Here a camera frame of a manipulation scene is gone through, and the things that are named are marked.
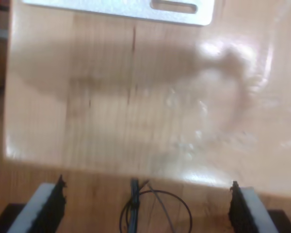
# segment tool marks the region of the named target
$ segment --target aluminum plate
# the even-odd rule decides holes
[[[173,3],[193,4],[193,14],[157,10],[151,7],[152,0],[23,0],[24,3],[96,12],[125,17],[157,20],[190,25],[208,25],[212,20],[214,0],[173,0]]]

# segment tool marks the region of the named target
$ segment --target wooden board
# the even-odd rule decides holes
[[[5,158],[291,196],[291,0],[187,27],[13,1]]]
[[[3,95],[0,95],[0,213],[8,203],[26,203],[41,183],[54,183],[62,174],[67,182],[67,204],[58,233],[118,232],[121,209],[130,197],[129,178],[5,161],[2,104]],[[231,200],[228,189],[160,180],[151,180],[151,185],[178,195],[188,204],[193,216],[193,233],[233,233],[227,216]],[[268,209],[283,209],[291,220],[290,198],[260,197]],[[177,232],[187,232],[189,218],[184,207],[168,196],[161,195],[161,198]],[[171,232],[155,197],[149,194],[140,201],[138,233]]]

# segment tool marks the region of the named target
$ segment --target dark stain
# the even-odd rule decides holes
[[[130,89],[128,90],[127,105],[129,105],[129,102],[130,102]]]
[[[225,8],[225,4],[226,4],[226,0],[223,0],[223,2],[222,2],[222,12],[223,12],[223,10]]]
[[[136,26],[134,26],[132,31],[132,53],[134,53],[136,48]]]

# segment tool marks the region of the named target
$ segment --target metal bracket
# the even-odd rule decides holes
[[[212,20],[214,0],[23,0],[24,3],[96,12],[147,20],[208,25]],[[193,5],[196,12],[183,13],[154,9],[154,2],[170,5]]]

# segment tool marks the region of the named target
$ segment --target wooden table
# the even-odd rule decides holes
[[[291,0],[190,27],[14,0],[5,158],[291,197]]]

